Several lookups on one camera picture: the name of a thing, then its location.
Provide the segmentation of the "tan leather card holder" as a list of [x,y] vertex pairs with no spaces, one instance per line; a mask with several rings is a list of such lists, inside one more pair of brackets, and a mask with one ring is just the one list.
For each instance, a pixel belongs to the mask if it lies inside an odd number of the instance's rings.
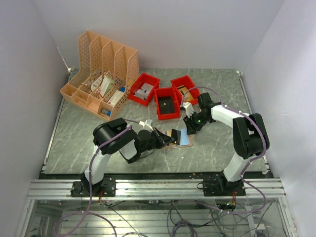
[[[189,147],[192,146],[192,139],[191,136],[187,135],[187,130],[185,128],[182,129],[177,129],[181,131],[181,141],[179,145],[173,144],[171,143],[169,146],[166,146],[165,148],[182,148],[182,147]],[[168,136],[171,136],[171,129],[167,130],[167,131],[163,131],[163,132],[167,132]]]

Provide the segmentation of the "black VIP card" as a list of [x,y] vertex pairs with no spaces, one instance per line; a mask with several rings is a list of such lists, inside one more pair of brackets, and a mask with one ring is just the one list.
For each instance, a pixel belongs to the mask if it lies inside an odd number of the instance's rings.
[[177,129],[171,130],[171,137],[173,138],[173,144],[179,145],[181,141],[181,131]]

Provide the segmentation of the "gold striped card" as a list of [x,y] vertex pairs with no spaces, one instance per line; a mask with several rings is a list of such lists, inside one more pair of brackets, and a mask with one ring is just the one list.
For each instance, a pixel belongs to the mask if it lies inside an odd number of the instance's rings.
[[188,88],[184,85],[177,87],[177,91],[179,95],[179,103],[181,103],[182,99],[184,98],[184,102],[190,102],[193,104],[198,94],[196,89],[188,91]]

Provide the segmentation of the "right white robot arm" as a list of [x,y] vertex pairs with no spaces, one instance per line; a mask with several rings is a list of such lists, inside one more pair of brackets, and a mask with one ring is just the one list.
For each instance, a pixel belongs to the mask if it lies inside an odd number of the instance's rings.
[[258,113],[245,114],[234,111],[226,104],[215,103],[208,93],[197,97],[200,111],[197,113],[190,102],[183,102],[181,108],[186,116],[183,121],[187,134],[197,134],[207,123],[219,121],[233,130],[235,153],[228,166],[218,178],[217,188],[223,195],[229,195],[242,185],[242,176],[253,160],[262,157],[270,146],[262,116]]

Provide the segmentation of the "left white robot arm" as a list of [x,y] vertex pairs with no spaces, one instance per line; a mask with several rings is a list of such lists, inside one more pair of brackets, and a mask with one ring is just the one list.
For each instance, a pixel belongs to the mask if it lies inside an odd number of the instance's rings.
[[127,163],[145,158],[147,152],[162,149],[175,139],[151,126],[151,121],[137,123],[140,130],[135,132],[123,118],[103,123],[93,130],[94,154],[88,168],[81,176],[83,190],[89,196],[101,190],[105,168],[111,156],[119,152]]

